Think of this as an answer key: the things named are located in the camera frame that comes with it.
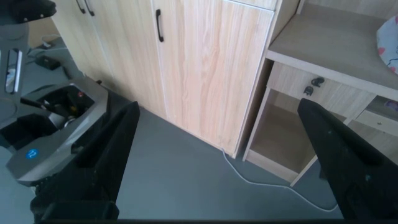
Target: cabinet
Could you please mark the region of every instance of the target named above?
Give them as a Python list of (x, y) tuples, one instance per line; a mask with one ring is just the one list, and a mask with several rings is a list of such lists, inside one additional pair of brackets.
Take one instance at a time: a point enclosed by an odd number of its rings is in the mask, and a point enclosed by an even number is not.
[(233, 154), (273, 12), (209, 0), (158, 9), (168, 120)]
[[(293, 186), (317, 160), (297, 114), (299, 100), (308, 98), (398, 163), (398, 76), (377, 52), (376, 31), (388, 18), (373, 17), (396, 6), (365, 0), (303, 5), (267, 51), (274, 65), (244, 160)], [(318, 78), (323, 82), (316, 86)]]
[(103, 85), (117, 91), (113, 74), (105, 59), (100, 40), (90, 16), (81, 13), (84, 9), (80, 1), (54, 0), (57, 13), (52, 16), (54, 24), (68, 47), (77, 67), (94, 80), (102, 80)]
[[(53, 20), (83, 72), (114, 83), (126, 98), (233, 157), (247, 139), (244, 128), (251, 125), (256, 93), (264, 92), (259, 80), (267, 79), (260, 76), (269, 37), (298, 4), (56, 2)], [(277, 24), (278, 17), (283, 22)]]

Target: black power adapter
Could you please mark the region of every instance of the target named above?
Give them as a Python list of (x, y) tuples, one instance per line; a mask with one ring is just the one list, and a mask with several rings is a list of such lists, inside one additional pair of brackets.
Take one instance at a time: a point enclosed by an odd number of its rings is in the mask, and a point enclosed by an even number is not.
[(58, 68), (59, 66), (61, 66), (61, 63), (53, 58), (50, 58), (48, 56), (40, 56), (39, 58), (37, 58), (35, 60), (35, 63), (38, 66), (44, 67), (46, 69), (49, 70), (54, 70), (56, 68)]

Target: cabinet door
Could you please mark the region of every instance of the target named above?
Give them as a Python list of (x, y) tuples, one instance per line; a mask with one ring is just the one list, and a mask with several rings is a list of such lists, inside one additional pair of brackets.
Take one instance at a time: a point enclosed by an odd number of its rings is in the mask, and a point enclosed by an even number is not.
[[(52, 20), (79, 70), (94, 80), (102, 80), (104, 86), (116, 91), (90, 15), (81, 13), (76, 1), (53, 1), (57, 4), (57, 13)], [(80, 7), (84, 8), (82, 2), (79, 1)]]
[(87, 0), (117, 86), (130, 100), (166, 118), (150, 1)]
[(169, 120), (233, 154), (273, 12), (220, 0), (153, 5)]

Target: blue button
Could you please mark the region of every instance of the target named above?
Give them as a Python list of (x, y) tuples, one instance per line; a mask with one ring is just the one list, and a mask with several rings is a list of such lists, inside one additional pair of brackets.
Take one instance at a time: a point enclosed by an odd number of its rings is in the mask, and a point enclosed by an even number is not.
[(37, 149), (31, 149), (26, 153), (26, 159), (33, 159), (39, 154)]

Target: black knob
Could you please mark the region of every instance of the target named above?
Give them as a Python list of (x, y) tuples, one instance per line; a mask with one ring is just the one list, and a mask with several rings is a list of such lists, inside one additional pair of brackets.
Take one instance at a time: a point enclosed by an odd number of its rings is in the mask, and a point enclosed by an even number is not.
[(305, 93), (307, 96), (311, 96), (312, 93), (313, 93), (313, 88), (310, 87), (310, 86), (305, 87), (304, 93)]
[(314, 79), (311, 81), (311, 84), (314, 85), (314, 86), (316, 86), (316, 87), (321, 87), (320, 85), (321, 85), (322, 83), (324, 83), (324, 82), (325, 82), (325, 79), (324, 79), (324, 78), (318, 77), (318, 78), (314, 78)]

